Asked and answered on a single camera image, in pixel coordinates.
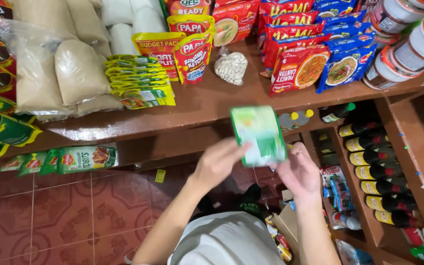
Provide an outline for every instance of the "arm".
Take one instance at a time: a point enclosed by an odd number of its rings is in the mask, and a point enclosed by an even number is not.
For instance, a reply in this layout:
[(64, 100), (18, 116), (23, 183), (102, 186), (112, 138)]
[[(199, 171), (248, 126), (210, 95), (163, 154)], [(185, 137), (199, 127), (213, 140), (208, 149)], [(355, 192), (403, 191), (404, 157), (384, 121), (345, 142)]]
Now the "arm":
[(320, 172), (305, 146), (294, 144), (289, 159), (278, 165), (276, 171), (294, 194), (301, 262), (340, 265), (322, 213)]
[(204, 152), (195, 172), (146, 236), (133, 258), (133, 265), (165, 263), (200, 199), (231, 174), (233, 165), (243, 157), (246, 149), (247, 146), (239, 147), (235, 139), (226, 139)]

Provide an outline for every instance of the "yellow bottle cap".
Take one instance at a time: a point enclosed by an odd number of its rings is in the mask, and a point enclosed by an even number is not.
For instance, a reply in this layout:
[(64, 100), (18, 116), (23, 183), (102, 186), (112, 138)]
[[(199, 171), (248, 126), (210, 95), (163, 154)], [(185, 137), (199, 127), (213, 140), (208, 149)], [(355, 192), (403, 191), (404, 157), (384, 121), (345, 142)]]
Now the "yellow bottle cap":
[(310, 118), (313, 116), (313, 110), (309, 109), (305, 112), (305, 117)]
[(292, 120), (296, 120), (296, 119), (298, 119), (299, 118), (299, 114), (297, 113), (297, 112), (292, 112), (291, 113), (291, 119)]

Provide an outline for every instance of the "green bottle cap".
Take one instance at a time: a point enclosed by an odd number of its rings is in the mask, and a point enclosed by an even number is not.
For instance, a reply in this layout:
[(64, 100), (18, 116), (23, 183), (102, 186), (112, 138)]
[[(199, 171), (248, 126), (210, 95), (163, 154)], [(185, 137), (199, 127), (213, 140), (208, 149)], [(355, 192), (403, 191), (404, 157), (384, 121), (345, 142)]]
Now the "green bottle cap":
[(354, 103), (348, 103), (348, 105), (346, 105), (346, 110), (347, 111), (352, 111), (356, 108), (356, 105), (354, 105)]

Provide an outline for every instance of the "person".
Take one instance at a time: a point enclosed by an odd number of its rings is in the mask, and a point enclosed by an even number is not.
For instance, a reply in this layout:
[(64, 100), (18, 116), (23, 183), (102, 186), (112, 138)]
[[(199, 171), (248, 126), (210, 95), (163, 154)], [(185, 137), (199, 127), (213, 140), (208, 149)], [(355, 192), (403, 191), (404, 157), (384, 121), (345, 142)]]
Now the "person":
[[(195, 172), (137, 250), (133, 265), (284, 264), (266, 225), (252, 214), (217, 213), (189, 223), (197, 204), (231, 174), (248, 148), (230, 138), (204, 152)], [(294, 144), (289, 159), (273, 167), (294, 194), (301, 263), (340, 265), (322, 214), (319, 170), (306, 147)]]

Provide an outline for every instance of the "hand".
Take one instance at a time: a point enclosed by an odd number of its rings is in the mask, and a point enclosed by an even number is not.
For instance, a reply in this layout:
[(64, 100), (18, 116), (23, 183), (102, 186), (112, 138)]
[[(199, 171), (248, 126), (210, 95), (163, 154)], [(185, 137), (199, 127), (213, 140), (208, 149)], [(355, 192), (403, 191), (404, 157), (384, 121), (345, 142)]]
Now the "hand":
[(296, 202), (321, 200), (320, 171), (303, 143), (292, 145), (289, 159), (279, 164), (276, 171), (284, 185), (294, 194)]
[(235, 138), (224, 139), (209, 147), (188, 182), (193, 182), (195, 190), (205, 196), (232, 173), (233, 165), (244, 156), (249, 147), (249, 144), (238, 146)]

